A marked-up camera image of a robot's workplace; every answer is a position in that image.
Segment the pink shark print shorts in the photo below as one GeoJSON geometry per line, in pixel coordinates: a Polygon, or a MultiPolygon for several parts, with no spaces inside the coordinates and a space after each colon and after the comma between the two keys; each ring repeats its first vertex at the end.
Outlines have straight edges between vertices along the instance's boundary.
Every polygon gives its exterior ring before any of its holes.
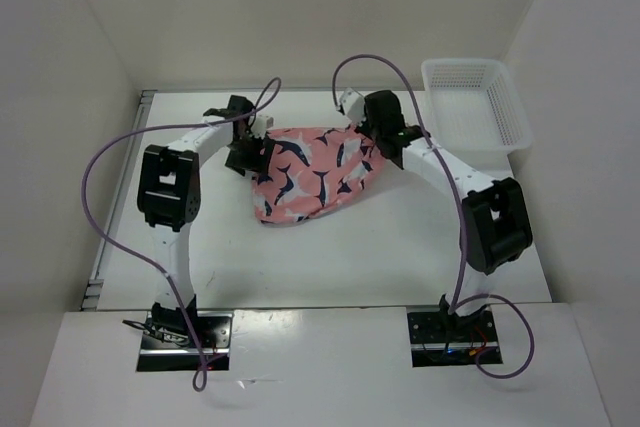
{"type": "Polygon", "coordinates": [[[361,194],[386,164],[354,126],[274,129],[268,138],[274,142],[268,169],[252,179],[254,214],[263,224],[329,214],[361,194]]]}

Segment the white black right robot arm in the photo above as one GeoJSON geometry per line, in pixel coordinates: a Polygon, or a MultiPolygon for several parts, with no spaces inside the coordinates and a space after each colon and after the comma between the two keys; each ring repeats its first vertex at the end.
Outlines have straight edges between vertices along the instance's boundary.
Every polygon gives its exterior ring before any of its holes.
{"type": "Polygon", "coordinates": [[[389,90],[358,94],[343,107],[385,159],[453,196],[461,261],[453,291],[440,300],[438,325],[446,338],[464,338],[484,309],[496,270],[518,260],[533,243],[520,184],[475,170],[437,144],[421,124],[408,125],[389,90]]]}

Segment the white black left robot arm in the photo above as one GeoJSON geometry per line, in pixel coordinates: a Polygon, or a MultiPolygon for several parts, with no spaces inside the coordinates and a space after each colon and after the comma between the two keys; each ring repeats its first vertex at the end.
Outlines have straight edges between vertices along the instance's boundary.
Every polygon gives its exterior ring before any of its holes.
{"type": "Polygon", "coordinates": [[[233,95],[223,109],[209,109],[203,125],[166,146],[144,150],[137,207],[151,228],[155,262],[172,280],[158,289],[148,329],[175,345],[211,344],[213,332],[197,313],[190,275],[190,230],[201,207],[201,167],[227,148],[225,166],[242,175],[265,174],[274,150],[269,117],[254,116],[254,104],[233,95]]]}

